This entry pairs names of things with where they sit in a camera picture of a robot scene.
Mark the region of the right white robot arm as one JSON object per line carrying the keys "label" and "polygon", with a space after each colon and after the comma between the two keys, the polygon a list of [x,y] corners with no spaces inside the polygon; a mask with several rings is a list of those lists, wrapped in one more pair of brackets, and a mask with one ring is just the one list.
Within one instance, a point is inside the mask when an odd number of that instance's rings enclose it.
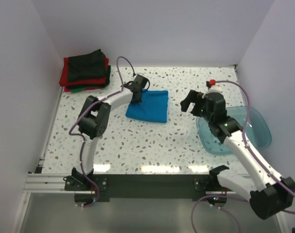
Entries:
{"label": "right white robot arm", "polygon": [[247,200],[254,213],[267,219],[290,207],[295,193],[295,182],[284,178],[272,168],[243,133],[240,123],[230,117],[221,93],[202,93],[191,90],[181,101],[181,110],[194,107],[191,114],[203,118],[210,132],[226,145],[246,169],[250,180],[222,165],[209,171],[214,186],[228,188]]}

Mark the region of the blue t shirt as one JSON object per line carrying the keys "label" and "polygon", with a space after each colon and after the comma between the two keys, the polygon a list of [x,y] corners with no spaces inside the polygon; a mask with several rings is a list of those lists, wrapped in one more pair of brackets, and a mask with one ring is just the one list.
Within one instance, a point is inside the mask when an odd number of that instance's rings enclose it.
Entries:
{"label": "blue t shirt", "polygon": [[142,102],[128,105],[125,116],[144,122],[166,123],[168,100],[168,90],[146,91],[142,94]]}

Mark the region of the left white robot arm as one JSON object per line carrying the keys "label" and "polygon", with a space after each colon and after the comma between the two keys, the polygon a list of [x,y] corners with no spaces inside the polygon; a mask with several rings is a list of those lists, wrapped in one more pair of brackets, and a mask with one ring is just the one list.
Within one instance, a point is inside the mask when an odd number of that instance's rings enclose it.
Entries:
{"label": "left white robot arm", "polygon": [[79,162],[72,169],[71,177],[79,187],[86,187],[99,193],[100,189],[92,179],[93,159],[100,137],[105,133],[111,111],[124,104],[142,102],[142,94],[150,87],[149,79],[136,74],[134,80],[125,83],[121,90],[107,96],[88,96],[77,121],[69,135],[82,137]]}

